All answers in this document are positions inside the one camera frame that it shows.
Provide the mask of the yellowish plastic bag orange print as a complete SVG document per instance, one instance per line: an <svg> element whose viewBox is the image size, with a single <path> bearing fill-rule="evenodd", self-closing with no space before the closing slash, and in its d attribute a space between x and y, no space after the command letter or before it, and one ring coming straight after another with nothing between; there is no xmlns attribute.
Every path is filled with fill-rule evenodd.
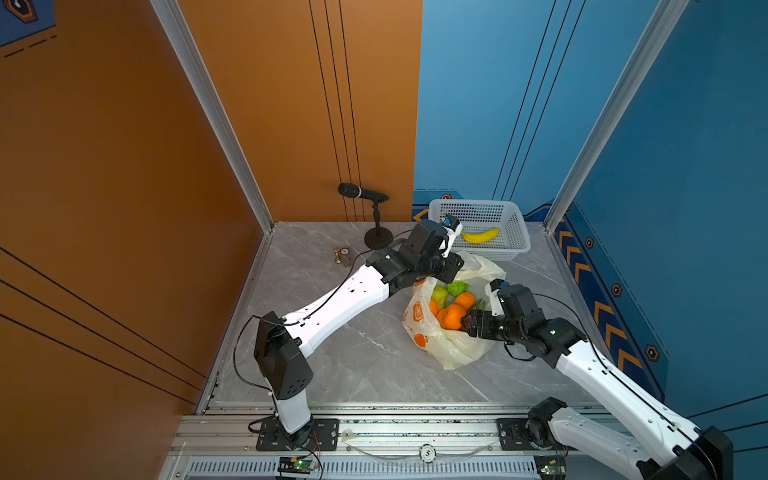
<svg viewBox="0 0 768 480"><path fill-rule="evenodd" d="M494 279L504 279L506 273L496 263L478 255L462 253L461 256L465 264L454 282L467 283L466 292L477 300L474 308L487 309L485 286ZM443 329L438 312L434 314L430 309L431 294L437 285L446 288L448 283L433 277L416 283L404 313L403 326L416 346L434 357L444 369L454 370L480 359L494 347L494 342L470 337L461 330ZM449 295L444 308L454 304L455 299Z"/></svg>

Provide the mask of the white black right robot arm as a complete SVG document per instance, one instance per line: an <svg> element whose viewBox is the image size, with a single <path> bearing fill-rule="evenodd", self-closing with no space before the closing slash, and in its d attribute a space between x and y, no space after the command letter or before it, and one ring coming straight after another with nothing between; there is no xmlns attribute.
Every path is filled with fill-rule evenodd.
<svg viewBox="0 0 768 480"><path fill-rule="evenodd" d="M698 427L639 387L571 322L546 317L527 287L494 280L487 293L490 310L465 315L462 331L523 346L581 386L626 429L620 433L550 397L528 413L531 446L574 449L627 479L733 478L734 447L724 432Z"/></svg>

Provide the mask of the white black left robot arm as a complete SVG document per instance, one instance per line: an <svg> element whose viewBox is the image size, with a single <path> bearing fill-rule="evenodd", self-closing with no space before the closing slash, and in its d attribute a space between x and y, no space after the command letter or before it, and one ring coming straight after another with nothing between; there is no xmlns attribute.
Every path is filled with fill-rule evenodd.
<svg viewBox="0 0 768 480"><path fill-rule="evenodd" d="M463 224L454 215L415 225L399 244L371 252L344 282L315 302L282 317L259 319L254 359L267 381L283 432L309 432L312 414L306 389L313 379L308 358L335 331L400 290L433 277L450 283L463 267L453 251Z"/></svg>

